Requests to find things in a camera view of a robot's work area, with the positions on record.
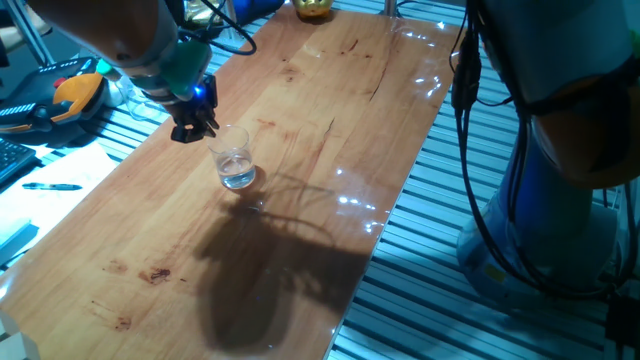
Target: wooden tabletop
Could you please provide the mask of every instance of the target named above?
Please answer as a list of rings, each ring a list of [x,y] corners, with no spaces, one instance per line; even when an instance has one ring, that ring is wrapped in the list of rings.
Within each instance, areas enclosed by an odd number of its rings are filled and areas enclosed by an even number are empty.
[[[167,121],[0,277],[43,359],[320,359],[449,88],[457,28],[283,7],[217,73],[259,178]]]

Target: keyboard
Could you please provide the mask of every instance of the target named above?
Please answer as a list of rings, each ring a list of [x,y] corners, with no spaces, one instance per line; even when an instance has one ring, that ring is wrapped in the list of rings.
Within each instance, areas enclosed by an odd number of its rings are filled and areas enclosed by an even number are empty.
[[[35,150],[0,139],[0,184],[35,160]]]

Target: yellow object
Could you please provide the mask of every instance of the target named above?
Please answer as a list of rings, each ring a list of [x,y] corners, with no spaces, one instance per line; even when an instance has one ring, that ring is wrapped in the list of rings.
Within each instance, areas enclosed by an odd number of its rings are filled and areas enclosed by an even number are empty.
[[[53,103],[58,104],[63,101],[70,101],[73,104],[69,108],[69,111],[54,116],[51,120],[58,122],[79,114],[89,101],[91,101],[91,98],[93,98],[93,95],[98,91],[101,84],[102,75],[98,73],[74,76],[63,82],[55,94],[53,94]]]
[[[293,0],[301,18],[321,18],[326,17],[331,12],[333,0]]]

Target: yellow label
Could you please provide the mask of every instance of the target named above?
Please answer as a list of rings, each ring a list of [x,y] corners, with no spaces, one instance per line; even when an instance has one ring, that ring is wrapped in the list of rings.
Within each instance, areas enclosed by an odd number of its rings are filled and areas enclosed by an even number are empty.
[[[489,276],[493,280],[499,282],[500,284],[502,284],[504,282],[504,279],[507,277],[507,274],[504,271],[499,270],[497,267],[493,266],[492,264],[487,264],[484,267],[484,273],[487,274],[487,276]]]

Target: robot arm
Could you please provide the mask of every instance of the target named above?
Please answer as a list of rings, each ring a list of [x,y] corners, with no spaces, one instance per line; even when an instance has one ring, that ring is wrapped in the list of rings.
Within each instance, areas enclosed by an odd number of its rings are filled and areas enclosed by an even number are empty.
[[[107,77],[128,76],[161,104],[176,127],[171,138],[192,142],[215,136],[219,126],[215,79],[205,76],[212,56],[208,44],[178,42],[177,0],[30,0],[50,25],[113,67]]]

